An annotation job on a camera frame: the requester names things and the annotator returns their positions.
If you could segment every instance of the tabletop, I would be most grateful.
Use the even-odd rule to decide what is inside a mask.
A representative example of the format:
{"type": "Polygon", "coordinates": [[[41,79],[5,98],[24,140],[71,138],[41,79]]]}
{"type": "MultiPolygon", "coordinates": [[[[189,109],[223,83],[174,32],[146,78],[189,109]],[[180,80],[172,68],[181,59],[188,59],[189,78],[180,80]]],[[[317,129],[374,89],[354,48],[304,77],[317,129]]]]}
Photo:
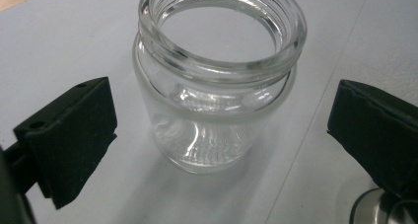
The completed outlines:
{"type": "Polygon", "coordinates": [[[28,0],[0,12],[0,144],[78,83],[108,76],[117,139],[76,200],[27,193],[38,223],[348,223],[375,187],[326,133],[341,79],[418,106],[418,0],[296,0],[308,23],[293,90],[235,167],[192,175],[151,136],[132,45],[139,0],[28,0]]]}

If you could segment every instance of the jar mouth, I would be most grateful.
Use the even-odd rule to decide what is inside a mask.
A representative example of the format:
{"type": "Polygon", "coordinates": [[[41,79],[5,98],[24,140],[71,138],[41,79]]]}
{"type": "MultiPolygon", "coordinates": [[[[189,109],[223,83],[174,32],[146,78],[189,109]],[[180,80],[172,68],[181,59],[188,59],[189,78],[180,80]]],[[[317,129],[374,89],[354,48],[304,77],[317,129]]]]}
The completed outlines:
{"type": "Polygon", "coordinates": [[[296,64],[306,41],[307,24],[295,0],[140,0],[138,50],[147,50],[162,65],[189,80],[222,84],[277,81],[296,64]],[[203,57],[171,41],[161,25],[170,15],[201,7],[234,9],[254,17],[269,31],[277,50],[246,62],[203,57]]]}

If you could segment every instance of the shiny metal object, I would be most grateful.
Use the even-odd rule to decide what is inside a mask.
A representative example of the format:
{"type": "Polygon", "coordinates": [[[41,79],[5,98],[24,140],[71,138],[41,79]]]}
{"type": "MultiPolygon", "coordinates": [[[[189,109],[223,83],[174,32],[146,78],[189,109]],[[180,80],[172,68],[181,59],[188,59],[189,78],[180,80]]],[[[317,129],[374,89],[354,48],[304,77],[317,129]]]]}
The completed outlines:
{"type": "Polygon", "coordinates": [[[365,192],[354,203],[350,224],[417,224],[418,200],[402,200],[383,189],[365,192]]]}

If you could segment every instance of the transparent container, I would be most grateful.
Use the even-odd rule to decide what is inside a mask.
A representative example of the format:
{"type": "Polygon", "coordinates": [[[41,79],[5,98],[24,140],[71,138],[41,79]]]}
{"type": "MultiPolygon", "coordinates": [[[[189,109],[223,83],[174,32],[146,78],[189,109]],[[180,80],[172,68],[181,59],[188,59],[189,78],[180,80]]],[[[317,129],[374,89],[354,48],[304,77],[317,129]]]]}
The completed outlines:
{"type": "Polygon", "coordinates": [[[289,94],[306,35],[294,0],[140,0],[134,68],[164,156],[234,165],[289,94]]]}

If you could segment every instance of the glass jar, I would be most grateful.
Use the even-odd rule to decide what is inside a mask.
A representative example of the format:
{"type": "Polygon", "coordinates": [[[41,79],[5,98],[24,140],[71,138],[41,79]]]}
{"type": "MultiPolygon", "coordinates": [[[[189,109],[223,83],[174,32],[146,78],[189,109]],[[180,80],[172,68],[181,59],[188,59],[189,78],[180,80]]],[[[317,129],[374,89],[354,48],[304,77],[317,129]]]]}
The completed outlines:
{"type": "Polygon", "coordinates": [[[306,35],[294,0],[140,0],[134,68],[164,156],[234,165],[289,94],[306,35]]]}

